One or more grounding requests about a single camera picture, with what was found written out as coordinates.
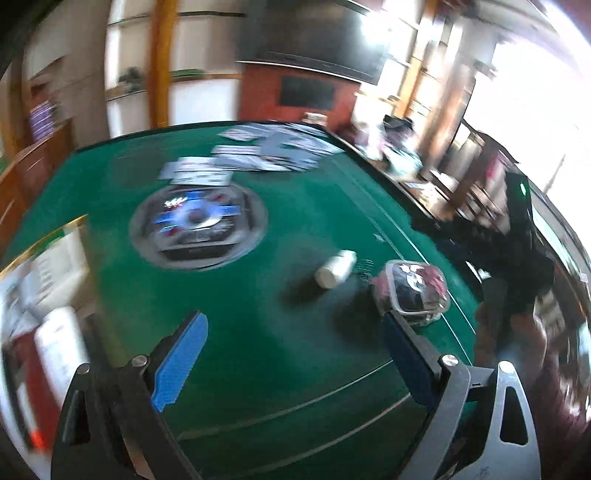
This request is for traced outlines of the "white plastic bottle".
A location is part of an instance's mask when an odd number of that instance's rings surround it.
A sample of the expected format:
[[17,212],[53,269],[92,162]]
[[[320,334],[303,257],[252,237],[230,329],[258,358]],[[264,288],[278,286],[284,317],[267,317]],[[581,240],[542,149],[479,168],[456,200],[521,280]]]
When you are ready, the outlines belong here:
[[349,278],[355,265],[356,252],[341,250],[315,271],[315,282],[322,289],[334,289]]

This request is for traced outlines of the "clear lidded plastic container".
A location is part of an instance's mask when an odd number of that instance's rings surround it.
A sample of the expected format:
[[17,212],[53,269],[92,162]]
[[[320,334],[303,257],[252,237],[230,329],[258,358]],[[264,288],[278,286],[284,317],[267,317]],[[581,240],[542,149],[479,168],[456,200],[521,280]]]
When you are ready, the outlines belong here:
[[447,280],[433,264],[390,260],[372,285],[380,314],[398,313],[410,325],[429,325],[450,308]]

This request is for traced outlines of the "red box in tray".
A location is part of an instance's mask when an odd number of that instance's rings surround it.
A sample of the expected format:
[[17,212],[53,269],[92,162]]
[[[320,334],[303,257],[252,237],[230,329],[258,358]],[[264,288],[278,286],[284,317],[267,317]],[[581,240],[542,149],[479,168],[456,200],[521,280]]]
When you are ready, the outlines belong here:
[[54,445],[60,407],[44,373],[35,344],[34,331],[14,339],[11,350],[24,369],[24,383],[37,424],[32,437],[33,445],[45,453],[50,453]]

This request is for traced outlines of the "gold-rimmed storage tray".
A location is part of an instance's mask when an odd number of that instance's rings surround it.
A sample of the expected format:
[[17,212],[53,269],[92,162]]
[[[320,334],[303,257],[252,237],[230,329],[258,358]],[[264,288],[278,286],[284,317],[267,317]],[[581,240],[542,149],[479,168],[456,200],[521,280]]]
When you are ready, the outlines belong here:
[[50,462],[61,407],[88,362],[93,285],[86,219],[45,235],[1,271],[1,426],[31,469]]

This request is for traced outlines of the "mahjong table centre control panel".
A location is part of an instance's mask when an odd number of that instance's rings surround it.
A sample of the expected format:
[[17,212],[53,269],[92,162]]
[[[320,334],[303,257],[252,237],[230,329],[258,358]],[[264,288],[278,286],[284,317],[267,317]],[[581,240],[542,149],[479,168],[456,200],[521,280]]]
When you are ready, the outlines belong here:
[[129,223],[131,244],[153,265],[207,270],[249,254],[266,234],[269,215],[252,190],[167,186],[146,198]]

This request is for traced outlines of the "bags pile on side table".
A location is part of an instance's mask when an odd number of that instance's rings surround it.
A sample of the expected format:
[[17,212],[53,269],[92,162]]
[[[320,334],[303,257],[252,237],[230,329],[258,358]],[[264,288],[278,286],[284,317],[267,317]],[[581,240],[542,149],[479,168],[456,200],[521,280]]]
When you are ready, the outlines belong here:
[[415,176],[422,167],[422,161],[412,148],[415,137],[412,119],[384,115],[381,123],[368,134],[366,155],[370,160],[382,162],[394,176]]

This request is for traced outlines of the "scattered playing cards pile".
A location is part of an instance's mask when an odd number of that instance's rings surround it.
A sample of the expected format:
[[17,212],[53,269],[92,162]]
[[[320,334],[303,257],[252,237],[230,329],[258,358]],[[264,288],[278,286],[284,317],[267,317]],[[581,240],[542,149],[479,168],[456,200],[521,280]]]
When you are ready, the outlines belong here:
[[167,162],[158,178],[178,186],[228,186],[236,172],[297,173],[342,153],[324,130],[300,123],[246,123],[219,134],[207,156]]

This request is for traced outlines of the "purple bottles pair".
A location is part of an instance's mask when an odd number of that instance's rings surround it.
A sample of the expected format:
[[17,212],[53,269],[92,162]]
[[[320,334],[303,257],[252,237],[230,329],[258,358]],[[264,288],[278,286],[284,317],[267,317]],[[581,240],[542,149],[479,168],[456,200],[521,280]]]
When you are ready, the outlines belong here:
[[49,100],[40,103],[30,111],[30,128],[34,143],[43,140],[54,132],[56,124],[55,111],[56,104]]

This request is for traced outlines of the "wall-mounted black television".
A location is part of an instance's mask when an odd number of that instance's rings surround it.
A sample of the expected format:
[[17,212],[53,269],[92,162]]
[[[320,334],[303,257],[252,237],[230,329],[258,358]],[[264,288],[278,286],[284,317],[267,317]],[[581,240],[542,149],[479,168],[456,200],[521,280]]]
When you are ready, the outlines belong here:
[[249,1],[238,61],[284,65],[377,84],[388,29],[355,1]]

